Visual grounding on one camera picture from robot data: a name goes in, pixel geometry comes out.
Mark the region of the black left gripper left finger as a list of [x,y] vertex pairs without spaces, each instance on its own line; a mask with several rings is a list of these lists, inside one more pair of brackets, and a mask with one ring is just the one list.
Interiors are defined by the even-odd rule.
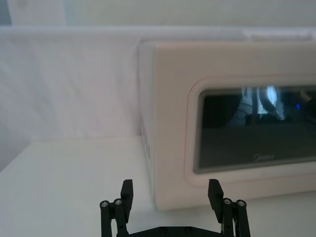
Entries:
[[129,221],[129,215],[133,202],[133,181],[126,179],[123,181],[120,198],[113,202],[104,200],[100,202],[101,212],[101,236],[112,237],[111,222],[115,219],[117,224],[117,236],[128,237],[126,224]]

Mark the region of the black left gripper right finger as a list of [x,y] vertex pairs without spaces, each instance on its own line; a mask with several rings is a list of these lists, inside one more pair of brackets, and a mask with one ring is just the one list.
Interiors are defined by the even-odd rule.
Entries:
[[244,200],[232,201],[224,197],[224,192],[217,179],[208,183],[208,198],[217,221],[221,224],[223,237],[250,237],[247,204]]

